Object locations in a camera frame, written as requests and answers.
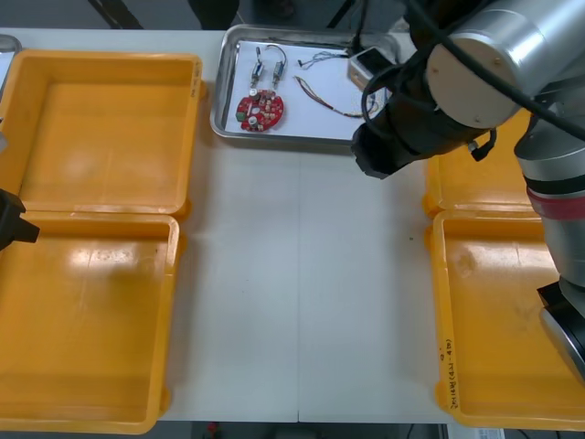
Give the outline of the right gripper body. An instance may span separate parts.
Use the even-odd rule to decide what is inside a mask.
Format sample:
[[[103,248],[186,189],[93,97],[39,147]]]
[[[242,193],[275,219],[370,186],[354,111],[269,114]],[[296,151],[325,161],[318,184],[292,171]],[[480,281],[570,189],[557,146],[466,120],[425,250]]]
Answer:
[[[411,103],[389,103],[355,131],[351,151],[366,175],[384,179],[415,161],[438,154],[438,135],[431,124],[439,112]]]

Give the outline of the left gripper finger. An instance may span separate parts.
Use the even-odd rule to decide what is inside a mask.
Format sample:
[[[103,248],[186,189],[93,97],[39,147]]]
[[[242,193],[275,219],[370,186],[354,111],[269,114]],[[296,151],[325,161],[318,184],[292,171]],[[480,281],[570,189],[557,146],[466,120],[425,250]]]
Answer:
[[[15,241],[35,243],[40,228],[25,219],[6,219],[1,221],[1,246],[4,250]]]
[[[22,235],[21,214],[26,211],[20,198],[1,190],[1,238],[20,239]]]

